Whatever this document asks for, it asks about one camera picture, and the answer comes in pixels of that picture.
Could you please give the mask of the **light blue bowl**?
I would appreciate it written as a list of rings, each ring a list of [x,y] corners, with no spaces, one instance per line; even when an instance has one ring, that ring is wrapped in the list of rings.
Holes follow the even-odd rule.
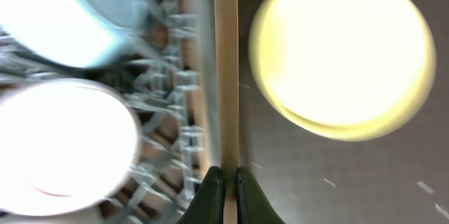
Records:
[[[1,0],[1,27],[42,58],[94,68],[128,50],[148,8],[145,0]]]

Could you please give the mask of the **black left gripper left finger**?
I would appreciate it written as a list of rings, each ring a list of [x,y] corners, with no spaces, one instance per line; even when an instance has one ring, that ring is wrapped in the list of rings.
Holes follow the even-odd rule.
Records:
[[[225,196],[222,171],[218,166],[212,166],[177,224],[223,224]]]

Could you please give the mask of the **yellow plate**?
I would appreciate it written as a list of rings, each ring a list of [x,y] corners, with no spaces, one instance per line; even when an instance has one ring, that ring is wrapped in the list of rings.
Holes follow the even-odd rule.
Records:
[[[326,138],[395,131],[434,83],[434,40],[411,0],[263,0],[248,43],[270,105]]]

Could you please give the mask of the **wooden chopstick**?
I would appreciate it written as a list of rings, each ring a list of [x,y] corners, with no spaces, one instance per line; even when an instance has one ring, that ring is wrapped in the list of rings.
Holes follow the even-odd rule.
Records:
[[[214,0],[220,168],[226,196],[225,224],[237,223],[236,170],[239,167],[239,19],[238,0]]]

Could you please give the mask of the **pink bowl with food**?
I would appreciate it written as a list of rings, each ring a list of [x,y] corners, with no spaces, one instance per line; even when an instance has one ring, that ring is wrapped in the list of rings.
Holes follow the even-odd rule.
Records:
[[[51,216],[121,189],[140,150],[140,121],[112,88],[54,79],[1,97],[1,209]]]

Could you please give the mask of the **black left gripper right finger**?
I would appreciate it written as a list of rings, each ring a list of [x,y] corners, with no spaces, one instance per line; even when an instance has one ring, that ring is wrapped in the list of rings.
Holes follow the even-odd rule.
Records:
[[[245,166],[236,171],[236,204],[238,224],[285,224]]]

